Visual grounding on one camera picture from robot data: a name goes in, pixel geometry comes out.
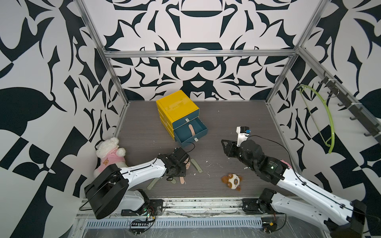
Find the yellow teal drawer cabinet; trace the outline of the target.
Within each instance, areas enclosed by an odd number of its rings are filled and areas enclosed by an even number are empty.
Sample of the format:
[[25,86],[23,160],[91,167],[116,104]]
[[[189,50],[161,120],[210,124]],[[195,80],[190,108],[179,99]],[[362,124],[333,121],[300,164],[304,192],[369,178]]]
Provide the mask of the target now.
[[174,130],[199,116],[199,107],[182,90],[157,100],[156,105],[161,123],[174,141]]

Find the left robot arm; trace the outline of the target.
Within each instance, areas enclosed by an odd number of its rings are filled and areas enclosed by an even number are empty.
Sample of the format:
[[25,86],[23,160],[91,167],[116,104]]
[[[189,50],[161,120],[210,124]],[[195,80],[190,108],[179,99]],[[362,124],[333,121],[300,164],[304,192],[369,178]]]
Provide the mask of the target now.
[[181,147],[171,154],[159,154],[155,159],[132,167],[119,168],[113,164],[104,169],[94,181],[85,187],[85,197],[96,219],[111,215],[120,204],[137,214],[144,213],[150,204],[148,196],[142,189],[131,191],[131,188],[150,179],[186,175],[188,153]]

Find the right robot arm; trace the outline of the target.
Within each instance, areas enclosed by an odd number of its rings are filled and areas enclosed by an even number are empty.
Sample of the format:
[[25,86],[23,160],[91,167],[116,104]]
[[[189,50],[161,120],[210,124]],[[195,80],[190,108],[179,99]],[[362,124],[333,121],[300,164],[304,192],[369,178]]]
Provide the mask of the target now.
[[241,143],[222,140],[221,144],[227,157],[237,158],[261,180],[299,197],[299,200],[294,200],[265,189],[257,200],[257,209],[261,212],[296,217],[322,229],[332,238],[363,236],[367,209],[363,202],[348,201],[307,182],[285,162],[265,155],[262,148],[250,139]]

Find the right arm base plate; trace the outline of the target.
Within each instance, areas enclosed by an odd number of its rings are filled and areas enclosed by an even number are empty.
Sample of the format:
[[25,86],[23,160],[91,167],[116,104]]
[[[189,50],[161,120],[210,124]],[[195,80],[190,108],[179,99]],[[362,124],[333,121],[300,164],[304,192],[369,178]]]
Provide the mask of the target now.
[[267,214],[266,212],[262,211],[259,204],[258,198],[243,198],[242,201],[242,210],[247,215],[260,215],[260,214]]

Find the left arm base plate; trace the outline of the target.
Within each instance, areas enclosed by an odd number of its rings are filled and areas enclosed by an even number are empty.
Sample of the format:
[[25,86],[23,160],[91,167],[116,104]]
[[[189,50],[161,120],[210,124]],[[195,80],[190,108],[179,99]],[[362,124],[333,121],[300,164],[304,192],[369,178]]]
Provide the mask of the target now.
[[123,209],[121,211],[122,216],[143,216],[143,215],[158,215],[162,213],[163,208],[163,200],[162,199],[153,199],[149,202],[145,202],[141,208],[137,211]]

